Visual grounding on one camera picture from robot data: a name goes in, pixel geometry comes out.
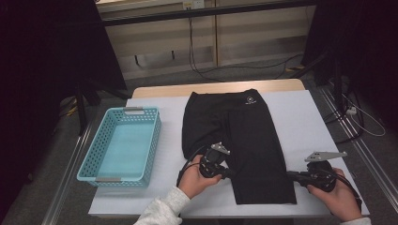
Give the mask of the light blue plastic basket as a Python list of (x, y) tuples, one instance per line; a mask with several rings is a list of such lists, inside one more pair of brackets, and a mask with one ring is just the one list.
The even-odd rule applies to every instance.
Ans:
[(161, 118), (156, 107), (107, 110), (77, 179), (94, 187), (146, 188), (160, 131)]

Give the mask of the aluminium floor rail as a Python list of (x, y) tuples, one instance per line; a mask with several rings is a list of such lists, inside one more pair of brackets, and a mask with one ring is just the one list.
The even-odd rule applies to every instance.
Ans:
[(330, 113), (324, 118), (326, 124), (337, 125), (342, 130), (341, 136), (344, 138), (342, 140), (335, 139), (335, 144), (338, 148), (341, 148), (344, 144), (349, 144), (355, 149), (361, 163), (366, 166), (392, 208), (398, 213), (398, 180), (394, 181), (389, 176), (380, 161), (380, 159), (394, 159), (394, 156), (392, 153), (382, 152), (382, 150), (388, 149), (387, 145), (373, 148), (366, 142), (366, 140), (369, 140), (383, 143), (383, 138), (388, 137), (385, 127), (362, 109), (356, 96), (351, 99), (349, 96), (342, 94), (343, 101), (348, 108), (357, 108), (356, 114), (349, 115), (346, 112), (337, 111), (334, 96), (328, 88), (320, 87), (319, 93), (330, 108)]
[(52, 198), (49, 208), (47, 209), (45, 217), (41, 222), (41, 225), (57, 224), (64, 202), (69, 194), (71, 181), (74, 179), (75, 173), (77, 171), (78, 160), (81, 157), (81, 154), (87, 143), (90, 132), (91, 132), (91, 125), (87, 126), (79, 135), (77, 143), (75, 144), (74, 149), (72, 151), (72, 155), (70, 157), (68, 166), (62, 176), (60, 184), (56, 189), (56, 192)]

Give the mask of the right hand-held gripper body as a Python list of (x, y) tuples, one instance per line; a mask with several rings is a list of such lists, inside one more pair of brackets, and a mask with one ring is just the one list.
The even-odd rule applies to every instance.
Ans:
[(332, 169), (329, 159), (346, 157), (347, 153), (337, 152), (313, 152), (304, 159), (307, 162), (307, 171), (302, 172), (302, 185), (312, 185), (323, 191), (331, 192), (336, 184), (335, 172)]

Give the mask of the white wall socket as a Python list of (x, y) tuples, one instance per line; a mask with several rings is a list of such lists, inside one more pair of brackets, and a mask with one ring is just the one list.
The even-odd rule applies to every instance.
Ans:
[(187, 0), (183, 2), (184, 9), (200, 9), (205, 7), (205, 0)]

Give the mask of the black curtain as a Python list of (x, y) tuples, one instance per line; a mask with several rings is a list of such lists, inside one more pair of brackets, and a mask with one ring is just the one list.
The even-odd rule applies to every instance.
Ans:
[(323, 0), (316, 6), (301, 63), (321, 53), (319, 83), (334, 62), (375, 108), (385, 125), (398, 131), (398, 0)]
[(0, 222), (35, 170), (60, 102), (125, 81), (97, 0), (0, 0)]

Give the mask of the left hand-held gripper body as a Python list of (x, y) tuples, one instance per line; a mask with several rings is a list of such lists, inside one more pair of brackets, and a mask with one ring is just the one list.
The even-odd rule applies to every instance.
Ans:
[(225, 179), (224, 173), (228, 168), (225, 168), (222, 163), (229, 155), (230, 151), (227, 150), (221, 142), (213, 143), (200, 159), (200, 173), (205, 178), (212, 178), (220, 175), (222, 179)]

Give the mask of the white table mat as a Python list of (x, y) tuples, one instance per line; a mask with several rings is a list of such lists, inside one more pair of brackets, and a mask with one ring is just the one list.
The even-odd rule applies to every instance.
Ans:
[[(286, 169), (304, 171), (305, 158), (314, 152), (335, 152), (337, 147), (307, 90), (262, 95), (272, 116), (285, 158)], [(127, 105), (156, 106), (161, 133), (147, 188), (99, 187), (88, 214), (99, 218), (134, 218), (176, 183), (185, 163), (181, 150), (182, 118), (186, 97), (133, 98)], [(231, 181), (221, 180), (193, 198), (183, 218), (320, 218), (328, 208), (299, 184), (295, 204), (236, 204)]]

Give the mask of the black stand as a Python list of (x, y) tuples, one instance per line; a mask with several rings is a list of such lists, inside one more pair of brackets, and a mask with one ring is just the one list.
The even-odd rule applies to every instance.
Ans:
[(344, 113), (344, 101), (342, 96), (342, 74), (341, 74), (341, 64), (339, 59), (334, 56), (334, 51), (332, 50), (324, 50), (318, 57), (316, 57), (310, 64), (305, 66), (302, 70), (295, 73), (292, 76), (292, 79), (299, 79), (310, 70), (314, 70), (316, 67), (321, 65), (324, 62), (328, 62), (331, 58), (334, 59), (334, 90), (333, 96), (337, 111), (339, 113)]
[(80, 131), (79, 135), (82, 136), (84, 134), (85, 129), (87, 128), (88, 122), (85, 113), (84, 102), (87, 101), (91, 106), (98, 106), (101, 103), (101, 98), (98, 94), (98, 91), (102, 90), (106, 93), (121, 99), (129, 99), (130, 96), (113, 89), (105, 84), (100, 82), (95, 82), (91, 79), (82, 79), (76, 83), (75, 86), (75, 98), (77, 102), (77, 110), (79, 115), (80, 122)]

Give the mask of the black horizontal bar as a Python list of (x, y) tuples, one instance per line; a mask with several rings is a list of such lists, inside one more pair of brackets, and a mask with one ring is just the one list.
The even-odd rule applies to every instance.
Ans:
[(320, 0), (278, 0), (267, 3), (237, 5), (228, 7), (210, 7), (202, 9), (180, 10), (172, 12), (155, 13), (140, 16), (126, 16), (113, 17), (110, 19), (103, 19), (104, 26), (116, 26), (134, 23), (151, 23), (160, 21), (169, 21), (177, 19), (189, 19), (205, 16), (225, 15), (261, 10), (285, 9), (285, 8), (299, 8), (307, 6), (316, 6)]

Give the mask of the black shorts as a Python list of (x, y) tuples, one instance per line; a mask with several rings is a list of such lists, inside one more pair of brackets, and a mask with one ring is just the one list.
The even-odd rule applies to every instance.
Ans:
[(268, 105), (257, 90), (191, 94), (183, 116), (183, 156), (202, 155), (213, 143), (230, 151), (226, 164), (235, 173), (236, 203), (297, 202)]

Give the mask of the person's right hand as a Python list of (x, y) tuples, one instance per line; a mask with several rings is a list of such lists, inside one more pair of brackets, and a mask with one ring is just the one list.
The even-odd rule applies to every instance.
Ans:
[(362, 218), (357, 201), (350, 187), (341, 180), (337, 180), (331, 192), (308, 185), (308, 191), (324, 203), (330, 212), (342, 222)]

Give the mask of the person's left hand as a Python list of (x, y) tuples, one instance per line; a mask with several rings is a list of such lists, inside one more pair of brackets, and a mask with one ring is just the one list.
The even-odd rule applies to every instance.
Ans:
[(197, 155), (189, 164), (189, 167), (183, 173), (178, 188), (182, 190), (189, 199), (202, 193), (206, 188), (216, 185), (220, 182), (222, 177), (216, 175), (211, 178), (205, 178), (199, 171), (200, 159), (202, 155)]

